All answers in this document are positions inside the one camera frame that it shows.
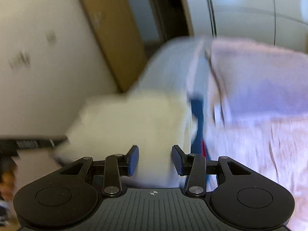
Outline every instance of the folded cloth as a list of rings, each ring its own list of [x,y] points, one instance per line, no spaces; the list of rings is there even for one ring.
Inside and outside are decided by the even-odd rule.
[[[185,178],[175,170],[171,149],[177,144],[190,153],[192,121],[185,94],[146,91],[92,99],[68,130],[70,143],[56,149],[55,156],[66,161],[86,156],[105,160],[137,145],[136,172],[122,180],[134,187],[179,187]]]
[[[150,59],[131,93],[155,90],[161,93],[183,91],[191,99],[192,113],[198,120],[198,131],[191,152],[205,155],[202,147],[207,114],[210,66],[206,53],[212,36],[180,37],[165,43]]]
[[[252,40],[217,38],[211,65],[221,93],[216,123],[254,125],[308,115],[308,55]]]

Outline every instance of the black device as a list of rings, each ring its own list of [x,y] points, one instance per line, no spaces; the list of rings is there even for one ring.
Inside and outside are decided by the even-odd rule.
[[[105,161],[84,157],[24,186],[14,198],[20,231],[288,230],[292,195],[229,157],[206,161],[175,145],[184,188],[126,187],[120,177],[133,175],[138,158],[137,146]],[[207,174],[217,176],[212,192]]]
[[[13,170],[15,162],[12,157],[18,157],[18,150],[56,147],[66,141],[66,136],[61,137],[19,137],[0,138],[0,177],[3,173]]]

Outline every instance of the white wall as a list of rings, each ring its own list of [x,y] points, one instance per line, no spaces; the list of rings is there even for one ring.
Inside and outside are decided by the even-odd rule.
[[[149,0],[128,0],[136,20],[142,41],[155,43],[160,41],[153,11]]]
[[[19,51],[30,67],[13,71]],[[87,97],[112,92],[79,0],[0,0],[0,136],[64,134]]]

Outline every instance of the light blue cloth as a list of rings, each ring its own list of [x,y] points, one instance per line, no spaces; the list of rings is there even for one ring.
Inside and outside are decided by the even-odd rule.
[[[162,92],[185,91],[189,65],[201,38],[204,49],[209,49],[212,37],[180,37],[164,44],[149,60],[147,68],[135,84],[133,92],[157,90]],[[193,95],[204,99],[203,115],[206,126],[208,77],[210,66],[205,51],[199,56],[194,77]]]

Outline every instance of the white towel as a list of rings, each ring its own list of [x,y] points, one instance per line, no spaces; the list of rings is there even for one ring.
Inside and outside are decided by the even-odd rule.
[[[185,94],[144,92],[89,100],[79,119],[67,132],[69,144],[56,156],[74,161],[82,157],[105,160],[139,147],[139,163],[132,177],[123,178],[135,187],[179,187],[171,148],[179,145],[190,153],[193,122]]]

